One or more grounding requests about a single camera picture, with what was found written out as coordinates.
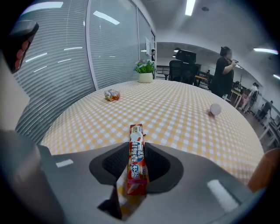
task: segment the black office chair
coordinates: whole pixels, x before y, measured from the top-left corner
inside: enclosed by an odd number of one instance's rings
[[[196,64],[196,54],[179,50],[176,59],[178,60],[172,60],[169,63],[169,80],[192,85],[195,76],[200,71],[200,65]]]

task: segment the woman in black dress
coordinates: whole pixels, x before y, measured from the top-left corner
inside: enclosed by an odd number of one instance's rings
[[[221,47],[220,58],[216,64],[215,75],[211,84],[211,91],[219,97],[230,94],[233,82],[233,69],[236,63],[231,61],[232,51],[228,47]]]

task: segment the plastic wrapped snack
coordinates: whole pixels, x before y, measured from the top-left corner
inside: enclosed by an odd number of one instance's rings
[[[145,195],[147,181],[142,124],[130,125],[127,194]]]
[[[109,101],[118,100],[120,97],[119,91],[109,89],[104,92],[105,98]]]

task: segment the flower pot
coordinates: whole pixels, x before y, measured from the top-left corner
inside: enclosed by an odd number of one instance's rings
[[[151,83],[153,81],[152,73],[139,73],[138,82],[141,83]]]

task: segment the round table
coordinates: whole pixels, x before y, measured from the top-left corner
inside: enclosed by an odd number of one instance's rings
[[[120,91],[107,101],[104,91]],[[213,103],[222,113],[209,116]],[[64,111],[41,144],[51,154],[97,149],[129,141],[130,124],[143,124],[146,142],[204,156],[247,184],[263,155],[247,120],[222,98],[192,85],[130,81],[93,92]]]

